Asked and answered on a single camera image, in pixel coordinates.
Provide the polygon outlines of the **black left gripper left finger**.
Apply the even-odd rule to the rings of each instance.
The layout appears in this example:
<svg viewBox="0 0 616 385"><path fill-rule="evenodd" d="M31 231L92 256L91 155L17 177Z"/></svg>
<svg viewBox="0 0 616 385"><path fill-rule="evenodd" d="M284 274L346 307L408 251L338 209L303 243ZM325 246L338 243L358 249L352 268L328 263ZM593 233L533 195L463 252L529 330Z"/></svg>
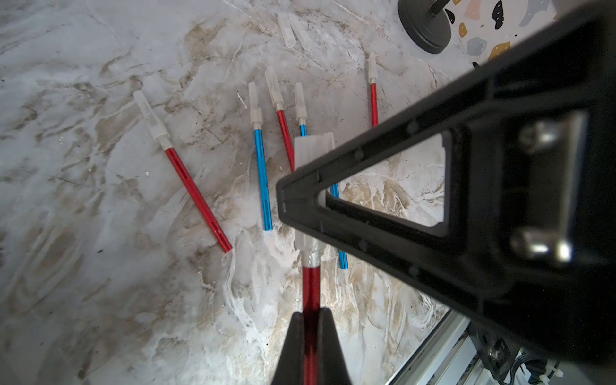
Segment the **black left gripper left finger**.
<svg viewBox="0 0 616 385"><path fill-rule="evenodd" d="M303 385L305 327L303 313L292 314L272 385Z"/></svg>

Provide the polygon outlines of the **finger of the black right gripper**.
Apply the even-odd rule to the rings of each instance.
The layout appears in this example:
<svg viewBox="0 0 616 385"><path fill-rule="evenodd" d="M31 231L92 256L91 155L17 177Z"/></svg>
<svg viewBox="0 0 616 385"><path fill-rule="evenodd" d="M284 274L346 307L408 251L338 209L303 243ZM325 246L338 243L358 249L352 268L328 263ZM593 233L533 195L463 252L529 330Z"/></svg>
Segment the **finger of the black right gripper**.
<svg viewBox="0 0 616 385"><path fill-rule="evenodd" d="M407 105L413 107L422 101L419 94L424 86L430 86L424 96L429 99L475 70L470 67L465 73L452 78L447 78L433 67L398 78L383 68L378 71L385 75L385 88L390 92L385 98L386 106L407 101ZM303 85L308 135L333 132L335 139L342 144L344 129L349 128L356 134L368 129L367 116L371 104L368 84L362 84L362 102L355 106L345 102L346 88L330 91L330 81L323 77L307 76L295 83L288 83L287 88L292 96L295 96L296 83ZM414 147L342 179L327 192L366 210L399 218L406 226L437 227L445 222L446 195L451 185L451 179L446 174L449 160L449 151L445 147L447 140L444 134L429 136ZM347 276L361 265L360 257L343 251L343 255L335 260L341 271L335 274L327 261L328 256L326 252L321 254L320 306L357 306L359 302L347 282Z"/></svg>

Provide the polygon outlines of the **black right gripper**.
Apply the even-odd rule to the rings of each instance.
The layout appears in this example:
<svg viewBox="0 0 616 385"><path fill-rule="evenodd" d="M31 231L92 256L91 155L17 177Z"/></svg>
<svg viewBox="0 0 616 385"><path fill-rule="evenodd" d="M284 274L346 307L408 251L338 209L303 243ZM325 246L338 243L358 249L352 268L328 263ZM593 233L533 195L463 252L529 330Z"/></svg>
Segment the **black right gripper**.
<svg viewBox="0 0 616 385"><path fill-rule="evenodd" d="M463 78L473 315L574 362L615 363L615 4L591 1Z"/></svg>

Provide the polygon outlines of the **clear cap of red knife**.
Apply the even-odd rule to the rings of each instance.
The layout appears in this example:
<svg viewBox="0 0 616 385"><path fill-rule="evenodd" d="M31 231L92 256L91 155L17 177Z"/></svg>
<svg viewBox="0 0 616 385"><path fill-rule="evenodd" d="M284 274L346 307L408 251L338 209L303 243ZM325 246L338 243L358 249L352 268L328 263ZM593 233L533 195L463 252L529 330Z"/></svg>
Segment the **clear cap of red knife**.
<svg viewBox="0 0 616 385"><path fill-rule="evenodd" d="M298 136L294 139L295 171L322 157L335 148L335 134Z"/></svg>

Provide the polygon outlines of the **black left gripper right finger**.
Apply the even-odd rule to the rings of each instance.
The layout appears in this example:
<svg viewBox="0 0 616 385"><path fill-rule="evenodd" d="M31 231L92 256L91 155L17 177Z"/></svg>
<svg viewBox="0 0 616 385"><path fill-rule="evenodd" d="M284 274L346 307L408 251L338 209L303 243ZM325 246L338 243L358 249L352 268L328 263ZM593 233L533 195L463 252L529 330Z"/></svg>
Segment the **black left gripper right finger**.
<svg viewBox="0 0 616 385"><path fill-rule="evenodd" d="M329 308L319 310L319 384L351 385L335 320Z"/></svg>

